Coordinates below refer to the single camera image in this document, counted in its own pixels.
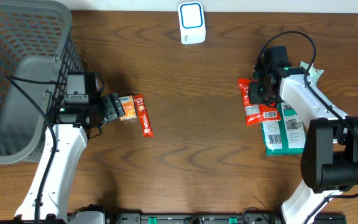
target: green connector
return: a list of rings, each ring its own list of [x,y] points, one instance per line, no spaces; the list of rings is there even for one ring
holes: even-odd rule
[[[149,218],[149,224],[157,224],[157,218]]]
[[[237,218],[229,218],[229,224],[236,224]]]

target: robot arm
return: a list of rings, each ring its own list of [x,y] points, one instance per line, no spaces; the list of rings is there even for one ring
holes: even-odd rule
[[[91,72],[71,72],[67,77],[67,94],[64,103],[49,110],[49,120],[57,139],[57,151],[50,165],[42,190],[39,219],[53,219],[56,223],[68,223],[67,206],[75,169],[90,138],[90,130],[101,126],[125,112],[118,96],[113,93],[100,97],[96,89],[96,77]],[[41,179],[52,155],[51,132],[45,131],[42,157],[29,193],[17,209],[15,218],[35,220],[35,199]],[[104,213],[93,211],[81,214],[73,223],[104,223]]]
[[[316,214],[328,203],[326,198],[332,200],[333,195],[341,195],[358,184],[358,143],[336,115],[349,123],[357,135],[358,117],[348,117],[336,108],[304,68],[291,67],[285,47],[267,49],[255,72],[259,82],[249,86],[251,103],[286,101],[308,129],[301,159],[303,180],[282,204],[281,221],[313,223]],[[334,152],[333,143],[345,145],[345,150]]]

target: green package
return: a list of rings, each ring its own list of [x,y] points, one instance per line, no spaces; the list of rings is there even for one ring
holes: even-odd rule
[[[280,121],[262,122],[266,155],[302,154],[306,135],[303,123],[295,110],[286,102],[277,105]]]

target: basket mesh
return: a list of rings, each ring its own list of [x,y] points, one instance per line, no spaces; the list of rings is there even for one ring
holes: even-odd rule
[[[26,6],[22,9],[0,9],[0,115],[10,87],[5,76],[14,75],[23,58],[32,55],[56,58],[58,47],[64,42],[62,56],[56,58],[62,60],[57,81],[66,82],[69,71],[83,70],[70,33],[62,37],[65,30],[70,30],[71,21],[67,24],[63,14],[52,7]],[[65,86],[57,86],[52,95],[52,104],[65,92]],[[26,160],[38,160],[41,152],[42,149],[35,150]],[[0,151],[0,156],[9,154],[11,152]]]

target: red snack bag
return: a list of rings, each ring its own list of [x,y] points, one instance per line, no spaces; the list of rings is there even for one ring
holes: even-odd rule
[[[139,117],[139,121],[142,124],[143,137],[153,137],[154,134],[150,125],[149,116],[147,116],[147,110],[144,105],[143,95],[134,96],[134,102],[137,116]]]
[[[252,105],[248,97],[248,85],[250,82],[257,82],[249,78],[239,78],[239,86],[241,89],[242,104],[246,110],[246,123],[247,125],[261,123],[263,121],[280,121],[280,113],[277,108],[271,108],[274,103],[267,105]]]

